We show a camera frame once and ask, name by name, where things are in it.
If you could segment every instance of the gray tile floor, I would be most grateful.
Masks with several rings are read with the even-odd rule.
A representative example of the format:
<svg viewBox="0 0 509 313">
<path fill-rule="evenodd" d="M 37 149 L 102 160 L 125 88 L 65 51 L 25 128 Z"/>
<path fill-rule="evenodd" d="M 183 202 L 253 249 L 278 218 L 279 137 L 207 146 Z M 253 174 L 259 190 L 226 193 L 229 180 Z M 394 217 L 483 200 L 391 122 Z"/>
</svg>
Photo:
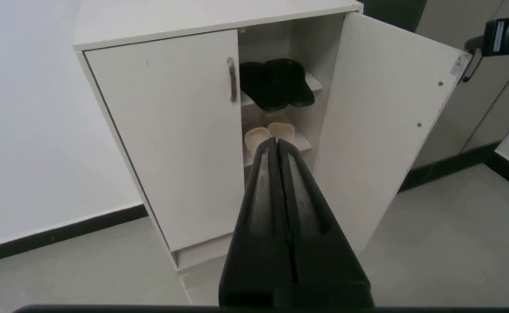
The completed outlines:
<svg viewBox="0 0 509 313">
<path fill-rule="evenodd" d="M 142 219 L 0 260 L 0 312 L 188 304 L 158 247 Z M 509 183 L 480 165 L 399 194 L 360 261 L 379 306 L 509 306 Z M 216 305 L 221 264 L 183 277 L 194 304 Z"/>
</svg>

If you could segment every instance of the door handle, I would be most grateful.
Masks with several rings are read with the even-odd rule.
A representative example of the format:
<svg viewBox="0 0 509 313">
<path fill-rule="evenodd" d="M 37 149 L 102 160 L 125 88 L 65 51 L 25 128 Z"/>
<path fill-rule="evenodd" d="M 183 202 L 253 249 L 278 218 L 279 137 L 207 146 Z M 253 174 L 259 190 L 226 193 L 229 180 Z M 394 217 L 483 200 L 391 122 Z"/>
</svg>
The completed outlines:
<svg viewBox="0 0 509 313">
<path fill-rule="evenodd" d="M 237 76 L 235 75 L 235 62 L 232 57 L 228 57 L 228 69 L 231 83 L 231 96 L 229 96 L 229 101 L 234 103 L 237 101 Z"/>
</svg>

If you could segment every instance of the cabinet top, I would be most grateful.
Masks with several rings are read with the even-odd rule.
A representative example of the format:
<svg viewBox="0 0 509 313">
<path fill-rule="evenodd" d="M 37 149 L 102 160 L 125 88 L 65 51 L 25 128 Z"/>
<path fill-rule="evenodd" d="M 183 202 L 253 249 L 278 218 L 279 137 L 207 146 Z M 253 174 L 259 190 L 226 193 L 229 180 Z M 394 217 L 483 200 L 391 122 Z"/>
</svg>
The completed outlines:
<svg viewBox="0 0 509 313">
<path fill-rule="evenodd" d="M 85 0 L 75 50 L 362 10 L 354 0 Z"/>
</svg>

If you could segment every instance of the shoe cabinet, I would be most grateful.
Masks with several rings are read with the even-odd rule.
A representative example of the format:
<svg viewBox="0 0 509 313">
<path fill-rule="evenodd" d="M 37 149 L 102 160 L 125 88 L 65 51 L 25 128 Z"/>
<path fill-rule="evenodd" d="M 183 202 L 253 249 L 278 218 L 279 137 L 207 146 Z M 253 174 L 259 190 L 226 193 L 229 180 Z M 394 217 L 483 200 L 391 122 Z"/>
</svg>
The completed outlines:
<svg viewBox="0 0 509 313">
<path fill-rule="evenodd" d="M 300 61 L 315 95 L 280 111 L 347 240 L 367 244 L 470 56 L 352 0 L 85 1 L 74 48 L 177 270 L 225 255 L 265 114 L 239 64 Z"/>
</svg>

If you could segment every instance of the cabinet shelf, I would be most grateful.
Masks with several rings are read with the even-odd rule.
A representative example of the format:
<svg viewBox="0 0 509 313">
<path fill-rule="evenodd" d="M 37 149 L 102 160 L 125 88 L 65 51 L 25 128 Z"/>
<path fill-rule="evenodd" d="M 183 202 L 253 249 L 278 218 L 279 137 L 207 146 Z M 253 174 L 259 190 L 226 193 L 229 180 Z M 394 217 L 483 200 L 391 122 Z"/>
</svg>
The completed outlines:
<svg viewBox="0 0 509 313">
<path fill-rule="evenodd" d="M 308 87 L 313 92 L 322 90 L 322 84 L 319 82 L 312 74 L 309 72 L 305 72 L 305 80 L 307 81 Z M 241 91 L 241 106 L 247 106 L 255 104 L 255 101 L 251 99 L 251 97 L 247 96 L 247 94 L 243 91 Z"/>
<path fill-rule="evenodd" d="M 292 143 L 299 152 L 311 150 L 313 146 L 310 144 L 310 142 L 307 140 L 307 138 L 301 134 L 299 129 L 291 122 L 289 117 L 286 115 L 283 115 L 286 119 L 287 123 L 291 123 L 295 127 L 295 135 L 294 135 L 294 142 Z M 250 154 L 248 154 L 247 146 L 245 146 L 245 143 L 243 142 L 243 166 L 247 167 L 253 164 L 253 158 Z"/>
</svg>

